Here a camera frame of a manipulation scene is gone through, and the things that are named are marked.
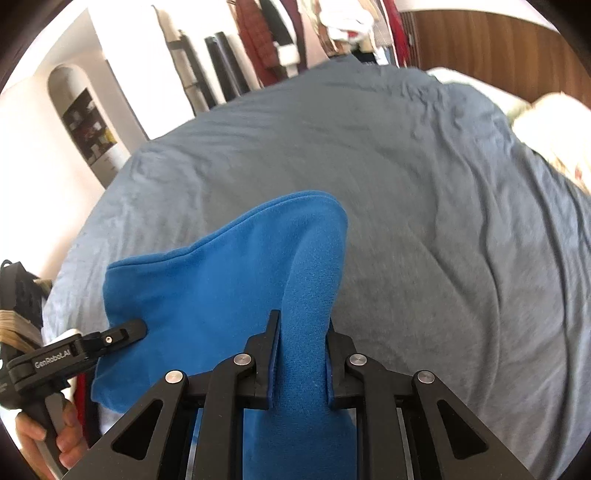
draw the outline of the finger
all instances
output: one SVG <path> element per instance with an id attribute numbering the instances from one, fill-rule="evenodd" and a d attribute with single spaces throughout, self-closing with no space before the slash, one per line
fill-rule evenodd
<path id="1" fill-rule="evenodd" d="M 62 452 L 69 452 L 83 439 L 82 425 L 80 423 L 73 427 L 64 427 L 57 436 L 57 447 Z"/>
<path id="2" fill-rule="evenodd" d="M 29 465 L 35 470 L 37 475 L 40 478 L 53 478 L 49 467 L 47 466 L 45 460 L 41 456 L 39 452 L 39 448 L 35 443 L 35 440 L 30 438 L 28 435 L 24 435 L 23 433 L 17 430 L 17 437 L 18 440 L 21 442 L 21 452 L 22 456 L 25 457 L 25 460 L 28 462 Z"/>
<path id="3" fill-rule="evenodd" d="M 47 431 L 41 425 L 23 412 L 17 415 L 15 427 L 18 433 L 40 442 L 45 440 L 47 434 Z"/>
<path id="4" fill-rule="evenodd" d="M 76 410 L 76 406 L 70 401 L 66 402 L 63 417 L 64 423 L 69 427 L 74 427 L 77 424 L 80 424 L 78 421 L 78 411 Z"/>
<path id="5" fill-rule="evenodd" d="M 64 452 L 60 455 L 60 462 L 66 468 L 72 468 L 88 451 L 86 441 L 81 441 L 78 445 L 72 448 L 69 452 Z"/>

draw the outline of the blue fleece fabric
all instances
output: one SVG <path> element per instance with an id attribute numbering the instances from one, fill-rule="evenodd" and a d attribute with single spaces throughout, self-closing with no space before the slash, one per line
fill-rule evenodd
<path id="1" fill-rule="evenodd" d="M 93 399 L 124 412 L 167 371 L 211 370 L 281 310 L 273 407 L 245 412 L 246 480 L 355 478 L 355 429 L 327 406 L 325 336 L 347 218 L 322 192 L 265 203 L 196 244 L 113 263 L 111 326 L 140 317 L 147 337 L 100 359 Z"/>

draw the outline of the wooden wall panel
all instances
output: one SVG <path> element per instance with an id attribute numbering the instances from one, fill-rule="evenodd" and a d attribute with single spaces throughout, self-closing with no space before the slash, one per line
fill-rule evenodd
<path id="1" fill-rule="evenodd" d="M 529 102 L 562 91 L 591 108 L 591 77 L 555 31 L 476 11 L 414 11 L 403 17 L 415 65 L 423 70 L 457 70 Z"/>

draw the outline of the black gripper frame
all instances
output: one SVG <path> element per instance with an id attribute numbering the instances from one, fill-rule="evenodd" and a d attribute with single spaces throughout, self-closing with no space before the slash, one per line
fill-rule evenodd
<path id="1" fill-rule="evenodd" d="M 64 397 L 59 392 L 68 387 L 69 378 L 92 368 L 99 357 L 125 348 L 146 334 L 144 321 L 134 319 L 102 333 L 69 336 L 19 355 L 6 365 L 8 375 L 0 378 L 0 406 L 20 408 L 45 428 L 45 439 L 38 446 L 54 476 L 61 478 L 67 472 L 59 460 L 61 452 L 56 444 L 63 428 Z M 13 444 L 7 449 L 16 447 Z"/>
<path id="2" fill-rule="evenodd" d="M 169 372 L 64 478 L 184 480 L 202 408 L 192 480 L 242 479 L 243 410 L 271 407 L 279 321 L 273 310 L 266 331 L 248 339 L 248 356 L 191 377 Z M 327 349 L 329 404 L 356 409 L 358 480 L 533 480 L 431 372 L 411 377 L 363 355 L 352 359 L 353 341 L 332 328 Z"/>
<path id="3" fill-rule="evenodd" d="M 326 342 L 329 404 L 356 409 L 358 480 L 534 480 L 432 372 L 391 372 L 332 328 Z"/>

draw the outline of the bed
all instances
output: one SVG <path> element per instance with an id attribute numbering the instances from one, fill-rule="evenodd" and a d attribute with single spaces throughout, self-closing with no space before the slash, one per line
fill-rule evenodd
<path id="1" fill-rule="evenodd" d="M 45 339 L 107 328 L 111 262 L 307 189 L 349 218 L 335 329 L 388 369 L 432 369 L 558 478 L 591 431 L 590 199 L 485 95 L 417 69 L 331 60 L 142 147 L 70 248 Z"/>
<path id="2" fill-rule="evenodd" d="M 447 69 L 445 67 L 435 67 L 427 70 L 429 75 L 433 75 L 441 83 L 463 83 L 470 85 L 486 96 L 492 103 L 501 109 L 510 122 L 513 122 L 522 112 L 531 107 L 529 102 L 512 95 L 509 92 L 493 87 L 488 83 L 481 82 L 469 75 Z"/>

